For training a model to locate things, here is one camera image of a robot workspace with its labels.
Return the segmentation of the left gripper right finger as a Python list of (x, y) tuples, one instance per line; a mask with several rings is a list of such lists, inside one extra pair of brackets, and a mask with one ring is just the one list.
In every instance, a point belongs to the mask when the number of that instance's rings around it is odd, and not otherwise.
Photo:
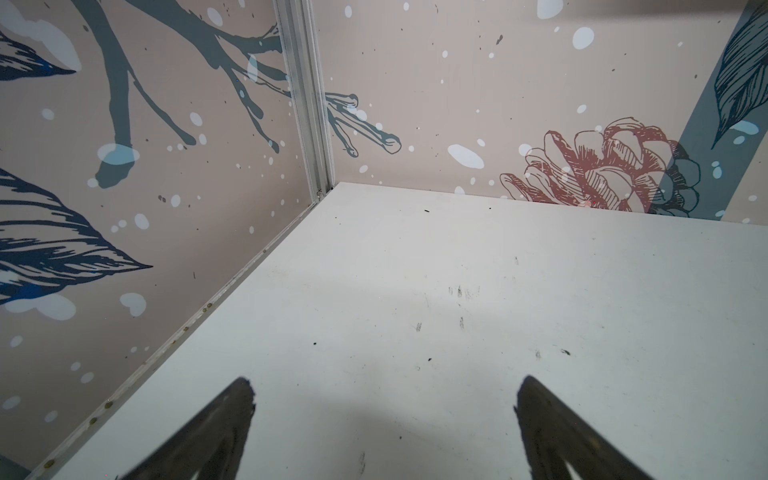
[(531, 375), (515, 412), (533, 479), (651, 479)]

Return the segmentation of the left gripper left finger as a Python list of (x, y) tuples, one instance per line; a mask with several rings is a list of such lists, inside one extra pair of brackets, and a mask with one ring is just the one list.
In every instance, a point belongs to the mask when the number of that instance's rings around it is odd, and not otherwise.
[(255, 411), (255, 392), (239, 377), (123, 477), (234, 479)]

